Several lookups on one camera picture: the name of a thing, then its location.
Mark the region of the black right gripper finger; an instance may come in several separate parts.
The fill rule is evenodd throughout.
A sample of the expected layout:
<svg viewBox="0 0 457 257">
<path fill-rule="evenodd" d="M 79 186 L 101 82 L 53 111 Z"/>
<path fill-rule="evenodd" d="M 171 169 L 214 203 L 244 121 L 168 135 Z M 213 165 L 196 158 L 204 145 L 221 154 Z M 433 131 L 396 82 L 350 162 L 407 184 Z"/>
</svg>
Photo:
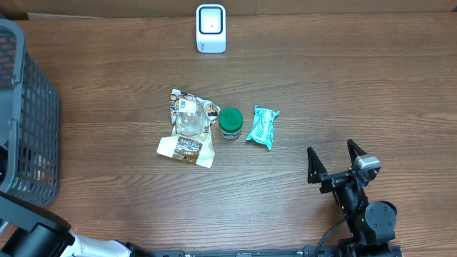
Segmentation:
<svg viewBox="0 0 457 257">
<path fill-rule="evenodd" d="M 307 148 L 308 156 L 308 183 L 320 183 L 321 178 L 328 174 L 317 153 L 312 147 Z"/>
<path fill-rule="evenodd" d="M 363 157 L 367 153 L 362 148 L 360 148 L 353 139 L 347 140 L 347 146 L 351 158 L 351 164 L 361 165 L 363 163 Z"/>
</svg>

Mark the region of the green lid spice jar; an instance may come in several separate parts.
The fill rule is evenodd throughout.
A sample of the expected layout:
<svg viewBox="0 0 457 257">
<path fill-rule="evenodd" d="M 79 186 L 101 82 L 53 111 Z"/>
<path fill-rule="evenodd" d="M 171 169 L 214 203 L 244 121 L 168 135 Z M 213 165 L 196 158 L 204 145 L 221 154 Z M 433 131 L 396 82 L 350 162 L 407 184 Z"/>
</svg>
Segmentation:
<svg viewBox="0 0 457 257">
<path fill-rule="evenodd" d="M 243 116 L 238 109 L 227 108 L 219 114 L 219 128 L 225 139 L 237 139 L 241 135 L 242 127 Z"/>
</svg>

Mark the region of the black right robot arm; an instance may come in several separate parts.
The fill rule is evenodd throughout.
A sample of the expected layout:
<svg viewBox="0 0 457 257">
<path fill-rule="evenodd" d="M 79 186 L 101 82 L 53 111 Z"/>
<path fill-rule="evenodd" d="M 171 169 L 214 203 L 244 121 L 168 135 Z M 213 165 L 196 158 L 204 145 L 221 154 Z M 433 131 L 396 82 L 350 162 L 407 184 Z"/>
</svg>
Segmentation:
<svg viewBox="0 0 457 257">
<path fill-rule="evenodd" d="M 343 211 L 343 218 L 324 233 L 316 246 L 305 246 L 303 255 L 401 257 L 401 247 L 391 245 L 396 237 L 396 207 L 388 201 L 370 203 L 363 189 L 378 175 L 381 162 L 351 139 L 347 146 L 351 166 L 332 174 L 328 173 L 314 149 L 307 148 L 307 181 L 319 183 L 321 193 L 333 194 Z M 347 224 L 351 236 L 341 239 L 336 246 L 325 247 L 324 241 L 342 223 Z"/>
</svg>

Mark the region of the mint green wipe packet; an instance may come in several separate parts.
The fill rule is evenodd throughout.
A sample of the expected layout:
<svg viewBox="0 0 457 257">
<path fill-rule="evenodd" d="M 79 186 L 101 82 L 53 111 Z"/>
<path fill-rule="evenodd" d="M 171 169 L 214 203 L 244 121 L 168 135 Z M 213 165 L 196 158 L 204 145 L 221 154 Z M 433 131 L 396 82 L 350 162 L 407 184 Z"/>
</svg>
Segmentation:
<svg viewBox="0 0 457 257">
<path fill-rule="evenodd" d="M 253 126 L 246 140 L 262 144 L 270 151 L 273 146 L 274 121 L 279 114 L 280 111 L 255 105 Z"/>
</svg>

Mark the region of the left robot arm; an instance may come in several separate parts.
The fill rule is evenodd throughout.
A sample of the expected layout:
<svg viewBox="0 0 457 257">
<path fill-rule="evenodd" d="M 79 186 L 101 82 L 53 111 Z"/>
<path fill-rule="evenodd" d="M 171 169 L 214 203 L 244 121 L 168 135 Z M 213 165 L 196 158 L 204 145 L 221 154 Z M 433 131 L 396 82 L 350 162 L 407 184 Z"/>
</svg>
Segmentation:
<svg viewBox="0 0 457 257">
<path fill-rule="evenodd" d="M 1 193 L 1 222 L 16 226 L 9 240 L 1 248 L 2 256 L 151 256 L 148 251 L 132 243 L 100 241 L 80 236 L 60 216 Z"/>
</svg>

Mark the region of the brown white snack bag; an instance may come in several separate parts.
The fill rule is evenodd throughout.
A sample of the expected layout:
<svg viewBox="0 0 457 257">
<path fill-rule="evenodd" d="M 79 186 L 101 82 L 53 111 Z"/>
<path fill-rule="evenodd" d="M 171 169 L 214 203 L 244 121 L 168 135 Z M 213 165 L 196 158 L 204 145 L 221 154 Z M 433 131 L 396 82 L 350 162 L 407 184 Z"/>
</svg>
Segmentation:
<svg viewBox="0 0 457 257">
<path fill-rule="evenodd" d="M 212 101 L 174 89 L 170 96 L 172 132 L 161 138 L 157 154 L 210 168 L 215 156 L 211 125 L 220 111 Z"/>
</svg>

